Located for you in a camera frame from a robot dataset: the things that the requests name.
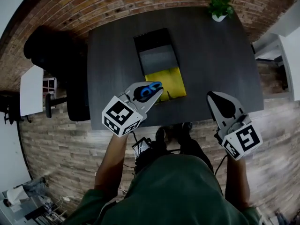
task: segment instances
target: dark gray table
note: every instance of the dark gray table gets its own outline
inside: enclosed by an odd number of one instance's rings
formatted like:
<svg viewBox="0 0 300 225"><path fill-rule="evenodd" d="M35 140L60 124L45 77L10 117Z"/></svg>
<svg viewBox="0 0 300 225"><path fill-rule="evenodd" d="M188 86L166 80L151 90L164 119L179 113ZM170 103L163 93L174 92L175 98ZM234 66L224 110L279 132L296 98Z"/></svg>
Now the dark gray table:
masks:
<svg viewBox="0 0 300 225"><path fill-rule="evenodd" d="M247 112L263 109L256 61L235 15L212 20L204 7L177 7L122 18L89 34L88 88L93 130L104 129L101 112L114 95L142 75L134 36L167 28L179 60L187 96L152 107L142 126L206 120L208 91L235 96Z"/></svg>

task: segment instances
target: scissors handle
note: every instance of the scissors handle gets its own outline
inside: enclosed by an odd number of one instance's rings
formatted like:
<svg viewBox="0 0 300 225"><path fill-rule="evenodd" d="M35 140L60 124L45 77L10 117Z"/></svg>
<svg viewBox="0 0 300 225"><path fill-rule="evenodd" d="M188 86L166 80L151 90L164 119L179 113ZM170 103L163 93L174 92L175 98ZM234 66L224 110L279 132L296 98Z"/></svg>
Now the scissors handle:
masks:
<svg viewBox="0 0 300 225"><path fill-rule="evenodd" d="M153 82L149 86L143 88L141 90L141 97L147 97L153 92L155 92L157 89L161 88L163 84L161 82Z"/></svg>

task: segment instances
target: yellow cloth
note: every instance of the yellow cloth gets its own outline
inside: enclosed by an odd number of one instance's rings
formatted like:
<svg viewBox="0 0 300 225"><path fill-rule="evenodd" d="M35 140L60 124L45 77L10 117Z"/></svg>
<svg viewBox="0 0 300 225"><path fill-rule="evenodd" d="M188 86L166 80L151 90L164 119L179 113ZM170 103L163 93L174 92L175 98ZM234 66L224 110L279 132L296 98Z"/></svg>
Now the yellow cloth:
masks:
<svg viewBox="0 0 300 225"><path fill-rule="evenodd" d="M146 81L160 81L163 84L164 92L160 96L158 102L168 101L187 95L179 67L148 74L145 78Z"/></svg>

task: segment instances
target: white box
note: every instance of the white box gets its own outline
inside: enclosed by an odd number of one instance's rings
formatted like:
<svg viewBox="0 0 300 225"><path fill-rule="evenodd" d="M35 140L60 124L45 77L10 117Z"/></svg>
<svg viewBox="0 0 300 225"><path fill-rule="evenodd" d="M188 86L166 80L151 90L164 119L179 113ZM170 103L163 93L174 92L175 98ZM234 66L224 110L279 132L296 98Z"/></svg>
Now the white box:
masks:
<svg viewBox="0 0 300 225"><path fill-rule="evenodd" d="M235 159L239 160L249 154L263 143L261 134L253 126L253 123L242 126L240 129L226 135L222 146Z"/></svg>
<svg viewBox="0 0 300 225"><path fill-rule="evenodd" d="M102 111L102 123L118 137L136 129L143 116L114 96Z"/></svg>

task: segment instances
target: chair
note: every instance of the chair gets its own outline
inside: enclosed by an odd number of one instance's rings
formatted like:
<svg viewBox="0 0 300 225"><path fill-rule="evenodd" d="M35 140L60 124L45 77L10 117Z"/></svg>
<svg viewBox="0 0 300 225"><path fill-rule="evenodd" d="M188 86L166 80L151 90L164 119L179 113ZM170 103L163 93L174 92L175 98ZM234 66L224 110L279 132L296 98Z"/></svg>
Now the chair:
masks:
<svg viewBox="0 0 300 225"><path fill-rule="evenodd" d="M90 119L87 87L87 61L80 55L67 32L38 27L24 46L24 55L32 63L56 77L66 87L67 97L51 100L46 96L46 115L51 118L51 106L67 102L70 120Z"/></svg>
<svg viewBox="0 0 300 225"><path fill-rule="evenodd" d="M23 121L20 114L20 96L2 96L0 95L0 112L4 113L4 122L9 120L10 124L14 121Z"/></svg>

